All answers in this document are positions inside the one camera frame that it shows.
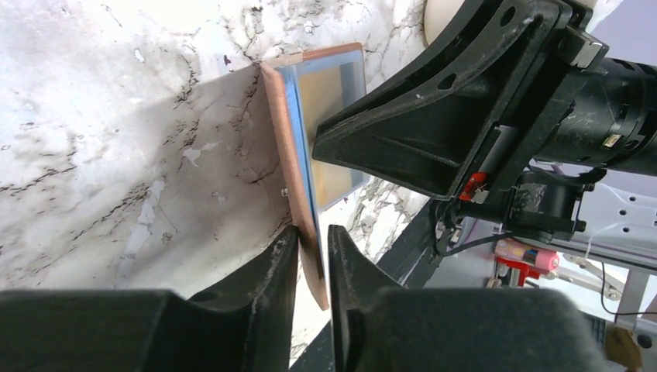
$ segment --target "marble surface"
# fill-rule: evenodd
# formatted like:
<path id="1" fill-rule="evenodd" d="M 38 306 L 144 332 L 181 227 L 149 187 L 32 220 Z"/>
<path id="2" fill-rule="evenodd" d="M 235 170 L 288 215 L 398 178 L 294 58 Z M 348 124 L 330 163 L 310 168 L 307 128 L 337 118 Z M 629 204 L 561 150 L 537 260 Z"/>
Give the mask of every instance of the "marble surface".
<path id="1" fill-rule="evenodd" d="M 0 0 L 0 289 L 189 296 L 290 222 L 262 60 L 424 49 L 422 0 Z M 425 198 L 372 180 L 321 216 L 377 260 Z M 299 276 L 292 355 L 328 320 Z"/>

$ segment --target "black cylinder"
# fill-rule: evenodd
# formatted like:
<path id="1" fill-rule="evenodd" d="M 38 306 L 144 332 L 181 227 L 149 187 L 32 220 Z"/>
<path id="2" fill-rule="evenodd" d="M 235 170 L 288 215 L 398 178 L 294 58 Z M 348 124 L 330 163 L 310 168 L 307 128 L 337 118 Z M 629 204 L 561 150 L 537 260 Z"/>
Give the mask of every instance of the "black cylinder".
<path id="1" fill-rule="evenodd" d="M 537 159 L 657 175 L 657 70 L 604 58 Z"/>

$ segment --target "white marble table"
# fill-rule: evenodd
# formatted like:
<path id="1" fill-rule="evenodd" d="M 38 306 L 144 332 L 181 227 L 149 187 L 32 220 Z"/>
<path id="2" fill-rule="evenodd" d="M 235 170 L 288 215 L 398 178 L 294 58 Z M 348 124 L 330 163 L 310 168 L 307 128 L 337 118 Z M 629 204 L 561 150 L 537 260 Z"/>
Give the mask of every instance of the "white marble table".
<path id="1" fill-rule="evenodd" d="M 0 289 L 194 294 L 289 223 L 262 59 L 361 42 L 368 88 L 424 49 L 422 0 L 0 2 Z M 324 213 L 376 260 L 425 198 Z M 303 279 L 296 357 L 329 318 Z"/>

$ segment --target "cable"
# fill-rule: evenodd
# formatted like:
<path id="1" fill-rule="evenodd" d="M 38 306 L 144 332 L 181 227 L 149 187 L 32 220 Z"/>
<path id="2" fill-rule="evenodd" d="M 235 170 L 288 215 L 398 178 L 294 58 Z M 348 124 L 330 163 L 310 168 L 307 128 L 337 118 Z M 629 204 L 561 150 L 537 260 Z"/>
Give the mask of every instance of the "cable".
<path id="1" fill-rule="evenodd" d="M 604 305 L 604 286 L 607 284 L 607 275 L 604 272 L 604 262 L 600 262 L 602 264 L 602 289 L 600 289 L 600 304 L 602 305 L 602 308 L 604 309 L 605 312 L 608 312 L 609 314 L 612 314 L 614 316 L 623 316 L 623 315 L 657 315 L 657 312 L 612 312 L 607 308 L 607 306 Z"/>
<path id="2" fill-rule="evenodd" d="M 473 240 L 472 242 L 469 242 L 469 243 L 461 244 L 460 246 L 457 246 L 457 247 L 451 249 L 450 251 L 448 251 L 446 253 L 439 252 L 439 254 L 440 254 L 440 256 L 443 256 L 443 257 L 449 257 L 449 256 L 453 256 L 457 253 L 461 253 L 464 250 L 468 250 L 468 249 L 470 249 L 474 246 L 480 246 L 480 245 L 486 244 L 486 243 L 494 243 L 494 242 L 497 242 L 498 240 L 508 239 L 512 236 L 513 235 L 510 232 L 505 232 L 504 234 L 499 234 L 499 235 L 487 236 L 485 238 Z"/>

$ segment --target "beige round object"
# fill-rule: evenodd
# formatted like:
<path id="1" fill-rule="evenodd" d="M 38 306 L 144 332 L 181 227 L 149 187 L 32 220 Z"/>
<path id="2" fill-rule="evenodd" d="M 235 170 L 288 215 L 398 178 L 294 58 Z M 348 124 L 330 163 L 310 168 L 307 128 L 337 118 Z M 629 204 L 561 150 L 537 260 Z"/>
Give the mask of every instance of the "beige round object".
<path id="1" fill-rule="evenodd" d="M 425 40 L 431 44 L 447 27 L 465 0 L 427 0 L 425 6 Z"/>

